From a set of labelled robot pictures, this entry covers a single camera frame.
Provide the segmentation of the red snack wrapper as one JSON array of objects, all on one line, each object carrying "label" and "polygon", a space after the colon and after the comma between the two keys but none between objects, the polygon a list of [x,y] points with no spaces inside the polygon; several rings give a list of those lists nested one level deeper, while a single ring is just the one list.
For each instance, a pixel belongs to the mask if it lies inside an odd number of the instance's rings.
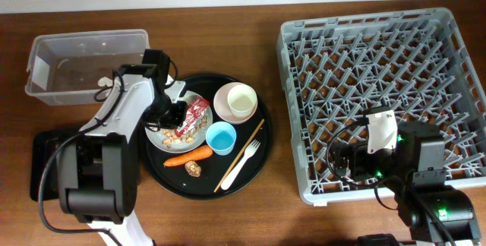
[{"label": "red snack wrapper", "polygon": [[181,127],[175,130],[175,135],[177,137],[182,137],[188,131],[190,131],[196,121],[204,115],[204,112],[210,106],[210,102],[203,97],[197,96],[196,99],[191,103],[186,112],[185,120]]}]

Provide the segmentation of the cream cup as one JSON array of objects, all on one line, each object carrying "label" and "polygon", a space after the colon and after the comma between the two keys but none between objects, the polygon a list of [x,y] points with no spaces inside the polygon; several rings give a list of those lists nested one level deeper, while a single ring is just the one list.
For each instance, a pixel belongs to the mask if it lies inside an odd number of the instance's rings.
[{"label": "cream cup", "polygon": [[228,93],[230,111],[237,118],[247,118],[257,104],[257,94],[246,84],[234,86]]}]

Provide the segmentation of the white tissue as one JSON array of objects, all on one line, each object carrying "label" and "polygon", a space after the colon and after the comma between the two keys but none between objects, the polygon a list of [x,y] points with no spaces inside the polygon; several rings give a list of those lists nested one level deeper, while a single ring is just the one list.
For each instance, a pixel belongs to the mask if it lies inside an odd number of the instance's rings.
[{"label": "white tissue", "polygon": [[108,77],[100,78],[97,83],[99,87],[112,87],[113,85],[112,79]]}]

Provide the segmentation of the pink bowl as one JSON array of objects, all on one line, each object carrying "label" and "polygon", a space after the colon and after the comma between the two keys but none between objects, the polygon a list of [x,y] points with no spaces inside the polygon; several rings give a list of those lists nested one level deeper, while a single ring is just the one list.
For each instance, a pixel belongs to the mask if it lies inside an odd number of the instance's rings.
[{"label": "pink bowl", "polygon": [[246,122],[247,120],[249,120],[253,116],[253,114],[256,112],[257,105],[258,105],[258,103],[256,102],[252,107],[252,111],[251,111],[250,115],[245,117],[245,118],[236,117],[231,113],[230,106],[229,106],[228,101],[227,101],[227,96],[229,94],[229,91],[233,87],[237,87],[237,86],[240,86],[240,85],[243,85],[243,83],[232,82],[232,83],[225,84],[216,91],[216,94],[213,98],[213,107],[216,111],[216,114],[223,121],[227,121],[228,123],[231,123],[233,125],[239,125],[239,124],[242,124],[242,123]]}]

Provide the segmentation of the blue cup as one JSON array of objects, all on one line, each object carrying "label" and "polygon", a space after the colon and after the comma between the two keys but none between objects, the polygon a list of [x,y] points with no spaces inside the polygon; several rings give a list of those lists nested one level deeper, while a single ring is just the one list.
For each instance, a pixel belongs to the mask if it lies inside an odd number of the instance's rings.
[{"label": "blue cup", "polygon": [[236,142],[235,128],[225,121],[213,123],[206,132],[206,142],[209,147],[220,156],[229,155]]}]

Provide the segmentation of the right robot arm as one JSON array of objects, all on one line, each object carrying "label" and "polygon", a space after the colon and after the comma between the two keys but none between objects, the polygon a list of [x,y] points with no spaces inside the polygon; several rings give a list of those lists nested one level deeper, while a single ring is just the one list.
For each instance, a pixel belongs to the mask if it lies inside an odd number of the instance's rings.
[{"label": "right robot arm", "polygon": [[[472,202],[446,183],[445,140],[438,126],[421,121],[396,125],[384,144],[373,147],[379,130],[367,121],[368,140],[344,144],[335,133],[327,145],[328,169],[359,189],[388,188],[399,218],[416,242],[479,244],[481,231]],[[373,178],[369,185],[363,180]]]}]

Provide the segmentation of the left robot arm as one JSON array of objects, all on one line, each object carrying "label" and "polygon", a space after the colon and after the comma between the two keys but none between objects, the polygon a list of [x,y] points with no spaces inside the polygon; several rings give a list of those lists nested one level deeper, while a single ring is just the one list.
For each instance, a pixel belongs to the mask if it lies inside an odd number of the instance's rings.
[{"label": "left robot arm", "polygon": [[152,245],[134,211],[139,179],[137,129],[182,125],[184,83],[169,80],[171,62],[122,65],[100,110],[56,151],[64,213],[88,224],[108,245]]}]

